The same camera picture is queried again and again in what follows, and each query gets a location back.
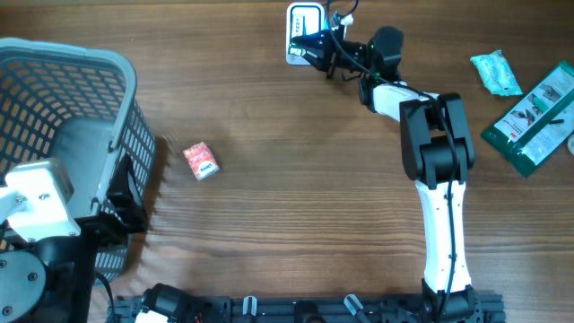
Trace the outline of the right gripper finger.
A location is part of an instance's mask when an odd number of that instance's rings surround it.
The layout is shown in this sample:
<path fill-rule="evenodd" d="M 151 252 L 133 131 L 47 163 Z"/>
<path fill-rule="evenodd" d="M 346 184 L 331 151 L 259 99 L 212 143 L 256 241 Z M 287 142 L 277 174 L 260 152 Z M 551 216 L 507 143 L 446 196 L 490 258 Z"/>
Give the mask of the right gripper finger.
<path fill-rule="evenodd" d="M 321 30 L 308 35 L 296 36 L 291 44 L 305 50 L 330 50 L 334 47 L 330 30 Z"/>
<path fill-rule="evenodd" d="M 310 50 L 303 49 L 301 51 L 301 57 L 320 72 L 328 72 L 334 67 L 333 54 L 329 52 L 326 54 L 321 51 L 315 53 Z"/>

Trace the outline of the orange Kleenex tissue pack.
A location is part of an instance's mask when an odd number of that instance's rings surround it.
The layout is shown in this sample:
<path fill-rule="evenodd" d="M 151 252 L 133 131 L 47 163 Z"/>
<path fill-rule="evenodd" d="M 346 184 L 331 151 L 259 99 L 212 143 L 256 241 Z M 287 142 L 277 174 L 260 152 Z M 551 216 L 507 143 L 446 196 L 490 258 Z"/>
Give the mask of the orange Kleenex tissue pack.
<path fill-rule="evenodd" d="M 183 155 L 198 180 L 205 179 L 220 169 L 212 151 L 205 142 L 192 145 L 183 151 Z"/>

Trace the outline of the grey plastic mesh basket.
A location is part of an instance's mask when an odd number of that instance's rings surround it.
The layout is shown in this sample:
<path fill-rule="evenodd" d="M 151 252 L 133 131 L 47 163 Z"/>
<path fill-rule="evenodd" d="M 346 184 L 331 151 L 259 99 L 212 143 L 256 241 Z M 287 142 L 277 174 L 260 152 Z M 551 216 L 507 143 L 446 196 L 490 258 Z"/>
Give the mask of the grey plastic mesh basket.
<path fill-rule="evenodd" d="M 143 198 L 156 142 L 136 87 L 134 68 L 116 52 L 2 39 L 1 185 L 22 162 L 56 158 L 74 188 L 73 217 L 114 212 L 107 191 L 127 154 Z M 124 247 L 100 248 L 96 269 L 108 280 L 123 274 L 133 235 Z"/>

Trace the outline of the light green wipes pack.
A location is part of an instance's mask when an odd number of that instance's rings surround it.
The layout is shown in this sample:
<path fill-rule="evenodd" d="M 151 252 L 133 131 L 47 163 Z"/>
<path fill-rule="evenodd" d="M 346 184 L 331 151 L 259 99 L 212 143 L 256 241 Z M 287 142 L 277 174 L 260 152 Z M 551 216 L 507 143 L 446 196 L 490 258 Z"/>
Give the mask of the light green wipes pack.
<path fill-rule="evenodd" d="M 471 57 L 470 61 L 477 69 L 484 87 L 492 95 L 519 96 L 523 94 L 508 60 L 502 55 L 501 50 Z"/>

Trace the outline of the green 3M gloves package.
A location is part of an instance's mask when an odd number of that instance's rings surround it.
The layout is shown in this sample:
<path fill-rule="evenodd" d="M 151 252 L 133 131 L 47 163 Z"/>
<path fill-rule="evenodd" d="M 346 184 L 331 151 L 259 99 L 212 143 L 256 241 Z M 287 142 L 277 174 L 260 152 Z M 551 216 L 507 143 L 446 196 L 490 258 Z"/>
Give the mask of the green 3M gloves package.
<path fill-rule="evenodd" d="M 481 138 L 527 178 L 572 133 L 573 66 L 562 61 Z"/>

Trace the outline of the green lidded jar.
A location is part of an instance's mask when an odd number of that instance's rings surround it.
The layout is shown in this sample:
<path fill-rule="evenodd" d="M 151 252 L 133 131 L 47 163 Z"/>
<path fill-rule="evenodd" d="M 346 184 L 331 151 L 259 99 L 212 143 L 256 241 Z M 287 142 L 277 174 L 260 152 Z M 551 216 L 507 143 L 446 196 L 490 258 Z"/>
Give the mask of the green lidded jar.
<path fill-rule="evenodd" d="M 574 134 L 570 135 L 567 142 L 569 152 L 574 155 Z"/>

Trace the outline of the green Axe Brand box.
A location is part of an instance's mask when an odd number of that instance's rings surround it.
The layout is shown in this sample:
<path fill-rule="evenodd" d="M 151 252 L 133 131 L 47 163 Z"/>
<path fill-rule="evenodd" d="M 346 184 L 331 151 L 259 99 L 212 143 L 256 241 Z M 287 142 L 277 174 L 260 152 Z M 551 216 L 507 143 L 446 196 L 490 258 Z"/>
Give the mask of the green Axe Brand box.
<path fill-rule="evenodd" d="M 298 47 L 294 38 L 304 36 L 306 34 L 306 17 L 304 14 L 293 14 L 291 16 L 291 36 L 289 54 L 292 56 L 301 56 L 302 48 Z"/>

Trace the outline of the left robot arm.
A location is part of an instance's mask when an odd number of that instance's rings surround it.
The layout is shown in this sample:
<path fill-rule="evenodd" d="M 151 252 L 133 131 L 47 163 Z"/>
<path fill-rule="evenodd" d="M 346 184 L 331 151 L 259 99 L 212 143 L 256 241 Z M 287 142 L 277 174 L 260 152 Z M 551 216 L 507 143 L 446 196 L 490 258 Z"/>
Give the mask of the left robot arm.
<path fill-rule="evenodd" d="M 1 187 L 1 228 L 23 244 L 1 254 L 3 322 L 84 322 L 94 282 L 109 286 L 96 269 L 102 247 L 124 247 L 147 224 L 125 157 L 107 196 L 113 214 L 97 211 L 75 218 L 69 210 L 74 188 L 65 166 L 49 158 L 18 164 Z"/>

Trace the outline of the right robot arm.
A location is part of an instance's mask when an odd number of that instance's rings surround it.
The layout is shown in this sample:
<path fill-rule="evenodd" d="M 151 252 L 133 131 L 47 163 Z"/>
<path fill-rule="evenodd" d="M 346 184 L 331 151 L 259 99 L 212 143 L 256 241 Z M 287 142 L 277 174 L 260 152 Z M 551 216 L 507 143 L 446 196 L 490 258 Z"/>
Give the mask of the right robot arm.
<path fill-rule="evenodd" d="M 361 104 L 398 121 L 404 172 L 422 204 L 426 259 L 421 322 L 458 322 L 478 313 L 466 267 L 463 200 L 474 145 L 465 107 L 457 93 L 431 94 L 401 77 L 403 33 L 390 26 L 366 43 L 344 37 L 344 27 L 294 35 L 288 53 L 331 78 L 349 71 L 359 82 Z"/>

